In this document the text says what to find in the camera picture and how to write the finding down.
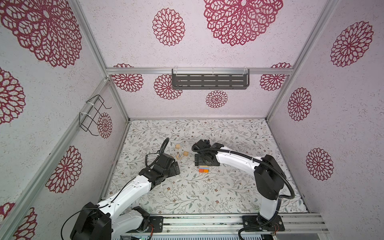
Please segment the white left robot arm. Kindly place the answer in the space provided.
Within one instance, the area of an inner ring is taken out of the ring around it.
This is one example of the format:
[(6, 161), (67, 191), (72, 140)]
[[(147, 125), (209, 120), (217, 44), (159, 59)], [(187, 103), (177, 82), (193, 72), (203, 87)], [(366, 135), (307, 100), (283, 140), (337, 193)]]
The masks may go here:
[(180, 174), (178, 162), (160, 154), (155, 162), (129, 181), (118, 193), (97, 203), (91, 202), (80, 210), (70, 233), (71, 240), (119, 240), (130, 231), (152, 231), (150, 214), (141, 207), (124, 213), (137, 199), (149, 193), (165, 179)]

